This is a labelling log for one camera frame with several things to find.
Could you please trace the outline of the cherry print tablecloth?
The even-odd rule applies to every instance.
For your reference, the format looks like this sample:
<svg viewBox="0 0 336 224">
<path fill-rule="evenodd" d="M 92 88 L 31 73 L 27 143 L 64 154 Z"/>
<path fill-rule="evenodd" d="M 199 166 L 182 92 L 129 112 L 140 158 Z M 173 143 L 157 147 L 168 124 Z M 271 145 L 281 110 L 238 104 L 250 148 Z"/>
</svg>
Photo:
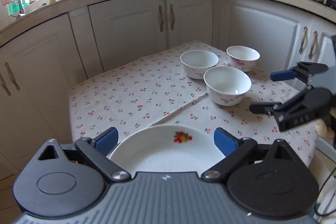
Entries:
<svg viewBox="0 0 336 224">
<path fill-rule="evenodd" d="M 296 94 L 284 82 L 274 83 L 260 68 L 248 73 L 252 87 L 240 104 L 224 107 L 214 103 L 201 80 L 185 73 L 180 56 L 189 50 L 215 53 L 221 65 L 227 55 L 202 42 L 185 43 L 171 50 L 141 57 L 92 77 L 70 91 L 70 123 L 73 140 L 94 138 L 115 127 L 121 139 L 155 124 L 180 124 L 212 135 L 223 128 L 237 138 L 251 137 L 270 144 L 285 139 L 309 165 L 317 133 L 314 124 L 280 132 L 276 121 L 249 111 L 251 102 L 284 102 Z"/>
</svg>

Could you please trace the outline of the kitchen faucet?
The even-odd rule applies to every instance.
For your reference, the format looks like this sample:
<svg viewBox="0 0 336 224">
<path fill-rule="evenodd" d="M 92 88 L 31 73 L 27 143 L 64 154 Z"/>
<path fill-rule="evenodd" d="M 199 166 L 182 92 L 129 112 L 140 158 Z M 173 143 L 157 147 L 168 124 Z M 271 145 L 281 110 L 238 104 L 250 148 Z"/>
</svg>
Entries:
<svg viewBox="0 0 336 224">
<path fill-rule="evenodd" d="M 10 7 L 8 8 L 8 14 L 9 16 L 13 16 L 15 18 L 24 16 L 26 12 L 23 5 L 23 1 L 14 0 L 14 2 L 12 2 L 10 4 Z"/>
</svg>

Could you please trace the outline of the white bowl pink flowers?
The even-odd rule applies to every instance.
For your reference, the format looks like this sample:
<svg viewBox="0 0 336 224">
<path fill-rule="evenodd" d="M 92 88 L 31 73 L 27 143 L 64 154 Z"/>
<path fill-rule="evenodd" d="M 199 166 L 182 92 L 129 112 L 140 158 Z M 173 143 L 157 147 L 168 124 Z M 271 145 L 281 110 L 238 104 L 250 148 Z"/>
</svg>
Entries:
<svg viewBox="0 0 336 224">
<path fill-rule="evenodd" d="M 203 80 L 210 99 L 221 106 L 239 104 L 252 86 L 247 74 L 228 66 L 208 69 Z"/>
<path fill-rule="evenodd" d="M 260 59 L 258 51 L 246 46 L 230 46 L 226 53 L 230 66 L 243 72 L 252 71 L 256 62 Z"/>
</svg>

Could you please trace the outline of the white plate fruit decal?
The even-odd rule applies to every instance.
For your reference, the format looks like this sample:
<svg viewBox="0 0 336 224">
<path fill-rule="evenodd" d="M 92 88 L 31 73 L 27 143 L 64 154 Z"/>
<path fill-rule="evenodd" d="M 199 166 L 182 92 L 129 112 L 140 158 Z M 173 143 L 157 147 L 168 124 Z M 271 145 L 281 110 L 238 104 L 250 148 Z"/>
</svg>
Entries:
<svg viewBox="0 0 336 224">
<path fill-rule="evenodd" d="M 129 172 L 196 172 L 201 175 L 225 156 L 211 135 L 192 127 L 162 124 L 123 140 L 109 159 Z"/>
</svg>

